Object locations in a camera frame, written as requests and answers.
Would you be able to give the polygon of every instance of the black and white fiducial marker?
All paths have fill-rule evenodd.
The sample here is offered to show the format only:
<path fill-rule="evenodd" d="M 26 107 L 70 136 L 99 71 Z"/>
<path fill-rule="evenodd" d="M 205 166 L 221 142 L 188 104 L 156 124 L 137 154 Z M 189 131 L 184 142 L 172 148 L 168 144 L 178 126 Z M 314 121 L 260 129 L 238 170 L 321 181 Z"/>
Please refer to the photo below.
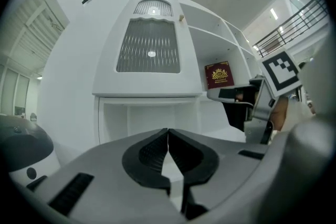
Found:
<path fill-rule="evenodd" d="M 258 61 L 274 96 L 279 96 L 301 86 L 297 77 L 299 68 L 291 55 L 279 49 Z"/>

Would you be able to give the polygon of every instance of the red book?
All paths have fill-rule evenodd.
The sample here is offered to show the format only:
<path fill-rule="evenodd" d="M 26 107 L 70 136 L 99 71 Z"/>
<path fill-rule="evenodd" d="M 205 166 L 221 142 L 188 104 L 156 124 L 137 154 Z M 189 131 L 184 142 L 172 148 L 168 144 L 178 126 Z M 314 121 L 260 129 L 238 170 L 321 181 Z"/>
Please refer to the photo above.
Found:
<path fill-rule="evenodd" d="M 233 86 L 233 77 L 228 61 L 205 66 L 208 89 Z"/>

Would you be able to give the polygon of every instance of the recessed light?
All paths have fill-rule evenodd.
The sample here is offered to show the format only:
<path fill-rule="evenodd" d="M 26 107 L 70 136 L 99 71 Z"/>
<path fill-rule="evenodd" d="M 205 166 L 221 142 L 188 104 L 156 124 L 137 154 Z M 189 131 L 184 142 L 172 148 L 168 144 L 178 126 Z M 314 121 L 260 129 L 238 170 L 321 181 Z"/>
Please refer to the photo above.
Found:
<path fill-rule="evenodd" d="M 148 56 L 149 56 L 149 57 L 155 57 L 155 55 L 156 55 L 156 52 L 155 52 L 155 51 L 149 51 L 149 52 L 148 52 Z"/>
<path fill-rule="evenodd" d="M 277 14 L 275 13 L 274 9 L 271 8 L 271 13 L 273 14 L 274 16 L 274 19 L 277 20 L 278 19 L 278 16 Z"/>

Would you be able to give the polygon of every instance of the shelf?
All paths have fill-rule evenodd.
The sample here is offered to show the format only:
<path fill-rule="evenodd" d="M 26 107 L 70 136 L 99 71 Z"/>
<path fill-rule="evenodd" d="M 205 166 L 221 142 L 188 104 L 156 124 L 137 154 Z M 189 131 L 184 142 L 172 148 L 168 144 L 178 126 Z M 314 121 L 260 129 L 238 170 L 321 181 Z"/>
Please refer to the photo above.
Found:
<path fill-rule="evenodd" d="M 229 28 L 220 17 L 185 4 L 181 4 L 181 8 L 188 26 L 205 30 L 235 43 Z"/>
<path fill-rule="evenodd" d="M 229 125 L 225 109 L 220 102 L 207 98 L 207 100 L 200 102 L 199 107 L 201 134 L 217 139 L 245 142 L 245 134 Z"/>
<path fill-rule="evenodd" d="M 250 47 L 249 43 L 247 42 L 246 37 L 244 36 L 242 31 L 240 31 L 237 27 L 233 26 L 229 22 L 226 22 L 226 24 L 230 28 L 232 34 L 236 38 L 240 47 L 246 49 L 247 51 L 251 51 L 251 47 Z"/>
<path fill-rule="evenodd" d="M 254 78 L 258 74 L 261 74 L 261 69 L 259 68 L 256 57 L 244 48 L 242 48 L 242 52 L 246 59 L 247 66 L 250 70 L 252 78 Z"/>
<path fill-rule="evenodd" d="M 195 97 L 171 98 L 109 98 L 101 97 L 100 104 L 127 105 L 127 106 L 164 106 L 195 102 Z"/>
<path fill-rule="evenodd" d="M 214 63 L 216 59 L 238 48 L 233 42 L 208 31 L 189 26 L 198 62 Z"/>
<path fill-rule="evenodd" d="M 204 91 L 204 92 L 202 92 L 202 95 L 200 95 L 200 96 L 198 97 L 198 99 L 199 99 L 200 102 L 213 101 L 213 100 L 209 99 L 209 98 L 206 96 L 206 93 L 207 93 L 207 92 Z"/>
<path fill-rule="evenodd" d="M 246 50 L 242 47 L 241 47 L 241 49 L 242 49 L 242 52 L 244 54 L 245 59 L 250 59 L 250 58 L 256 59 L 256 57 L 254 56 L 254 54 L 252 52 L 249 52 L 248 50 Z"/>

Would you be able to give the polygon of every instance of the gold emblem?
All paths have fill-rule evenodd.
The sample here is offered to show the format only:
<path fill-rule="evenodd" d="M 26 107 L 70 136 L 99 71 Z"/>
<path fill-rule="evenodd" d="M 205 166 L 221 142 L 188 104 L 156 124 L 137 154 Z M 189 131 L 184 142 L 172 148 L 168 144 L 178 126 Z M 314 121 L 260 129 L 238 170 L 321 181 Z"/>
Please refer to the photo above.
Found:
<path fill-rule="evenodd" d="M 213 71 L 212 72 L 212 79 L 224 79 L 227 78 L 227 73 L 226 71 L 223 69 L 216 69 L 216 72 Z"/>

